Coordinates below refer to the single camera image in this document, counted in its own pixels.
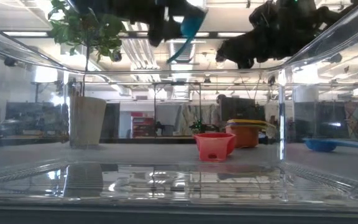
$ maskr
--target yellow lid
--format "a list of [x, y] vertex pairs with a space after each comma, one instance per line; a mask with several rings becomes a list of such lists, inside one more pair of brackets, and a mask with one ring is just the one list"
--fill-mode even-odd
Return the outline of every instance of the yellow lid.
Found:
[[266, 121], [258, 121], [258, 120], [248, 120], [248, 119], [231, 119], [229, 121], [227, 121], [227, 123], [236, 123], [238, 125], [241, 125], [242, 123], [246, 123], [246, 124], [255, 124], [255, 125], [267, 125], [267, 126], [271, 126], [271, 127], [274, 127], [274, 125], [266, 122]]

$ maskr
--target green leaves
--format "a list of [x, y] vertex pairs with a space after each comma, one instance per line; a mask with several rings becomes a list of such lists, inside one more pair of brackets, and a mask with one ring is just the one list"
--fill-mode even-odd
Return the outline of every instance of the green leaves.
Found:
[[[98, 51], [98, 62], [102, 56], [116, 61], [114, 52], [122, 45], [118, 33], [125, 30], [119, 18], [110, 14], [95, 14], [92, 10], [88, 14], [79, 14], [61, 0], [51, 0], [51, 3], [53, 8], [48, 13], [48, 20], [55, 43], [73, 46], [70, 55], [75, 54], [77, 46], [89, 43], [90, 52], [94, 49]], [[61, 12], [64, 14], [62, 18], [51, 19]]]

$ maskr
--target orange container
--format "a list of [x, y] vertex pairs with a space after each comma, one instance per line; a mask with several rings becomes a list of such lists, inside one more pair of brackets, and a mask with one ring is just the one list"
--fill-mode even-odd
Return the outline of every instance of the orange container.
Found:
[[255, 147], [259, 143], [258, 127], [229, 124], [226, 126], [226, 133], [236, 135], [234, 147]]

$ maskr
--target white pot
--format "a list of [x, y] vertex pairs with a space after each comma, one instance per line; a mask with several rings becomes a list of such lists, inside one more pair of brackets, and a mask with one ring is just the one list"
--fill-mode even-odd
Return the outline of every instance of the white pot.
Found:
[[99, 144], [105, 111], [105, 100], [82, 96], [70, 98], [71, 147]]

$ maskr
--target blue bowl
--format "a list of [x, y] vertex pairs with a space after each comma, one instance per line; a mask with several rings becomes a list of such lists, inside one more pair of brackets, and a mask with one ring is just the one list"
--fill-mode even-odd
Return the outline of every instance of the blue bowl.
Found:
[[317, 139], [307, 139], [305, 141], [306, 146], [309, 149], [316, 152], [331, 152], [336, 148], [336, 144], [333, 142], [327, 142]]

